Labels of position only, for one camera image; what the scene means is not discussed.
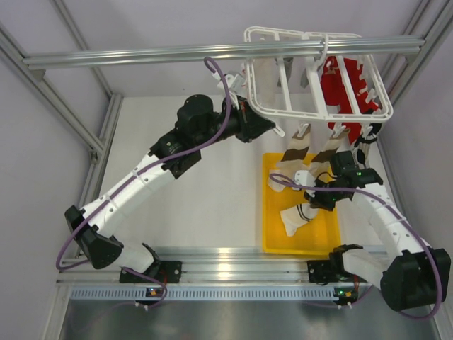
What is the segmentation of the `white plastic clip hanger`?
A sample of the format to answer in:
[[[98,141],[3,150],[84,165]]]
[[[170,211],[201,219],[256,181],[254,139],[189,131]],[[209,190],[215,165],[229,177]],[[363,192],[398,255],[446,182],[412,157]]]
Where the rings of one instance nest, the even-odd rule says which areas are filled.
[[[278,28],[266,28],[251,26],[245,29],[243,40],[245,43],[264,43],[275,40],[282,42],[301,42],[303,40],[318,40],[328,38],[331,40],[339,38],[361,38],[356,34],[349,33],[322,33],[322,32],[303,32],[297,30],[284,30]],[[337,106],[327,106],[321,89],[321,75],[323,66],[328,57],[336,57],[346,88],[353,114],[339,113]],[[335,131],[352,128],[358,132],[369,132],[372,125],[387,122],[394,114],[394,109],[386,92],[382,77],[379,73],[374,56],[344,55],[320,57],[293,57],[292,75],[286,82],[285,70],[282,59],[284,57],[265,57],[273,58],[275,62],[275,73],[278,81],[281,78],[282,87],[276,86],[275,105],[273,108],[262,107],[258,102],[256,88],[254,62],[257,59],[245,61],[246,88],[248,90],[247,99],[252,109],[271,120],[293,119],[301,123],[323,122]],[[367,101],[372,99],[379,108],[372,114],[364,114],[360,109],[355,98],[350,77],[345,68],[344,58],[358,61],[359,66],[363,66],[362,76],[367,83]]]

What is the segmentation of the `brown beige ribbed sock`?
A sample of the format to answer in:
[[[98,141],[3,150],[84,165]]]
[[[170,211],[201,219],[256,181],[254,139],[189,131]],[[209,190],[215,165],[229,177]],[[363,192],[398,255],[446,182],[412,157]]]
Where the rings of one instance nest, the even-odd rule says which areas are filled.
[[[302,166],[311,144],[311,124],[303,123],[293,134],[281,160],[277,163],[280,169],[291,166]]]

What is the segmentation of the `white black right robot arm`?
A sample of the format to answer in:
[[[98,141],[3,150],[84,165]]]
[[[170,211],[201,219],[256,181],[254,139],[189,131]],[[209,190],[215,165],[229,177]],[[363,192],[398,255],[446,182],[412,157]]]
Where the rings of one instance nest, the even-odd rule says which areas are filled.
[[[352,152],[339,152],[330,160],[333,179],[316,179],[305,194],[312,208],[332,211],[349,200],[374,230],[389,257],[383,266],[362,246],[336,247],[330,254],[334,278],[358,276],[381,291],[386,304],[401,312],[432,305],[437,311],[447,296],[451,259],[444,249],[424,241],[390,199],[383,180],[372,168],[360,168]]]

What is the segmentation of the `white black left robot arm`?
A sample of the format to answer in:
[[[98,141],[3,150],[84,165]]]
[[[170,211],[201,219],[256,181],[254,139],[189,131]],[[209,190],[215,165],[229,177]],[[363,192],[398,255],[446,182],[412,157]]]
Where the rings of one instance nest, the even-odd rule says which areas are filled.
[[[150,247],[127,244],[115,236],[125,218],[198,163],[202,149],[230,137],[249,143],[275,126],[242,97],[225,98],[219,113],[209,96],[188,97],[178,109],[174,128],[158,139],[130,173],[99,198],[65,212],[86,260],[94,269],[116,265],[134,270],[144,281],[156,279],[160,265]]]

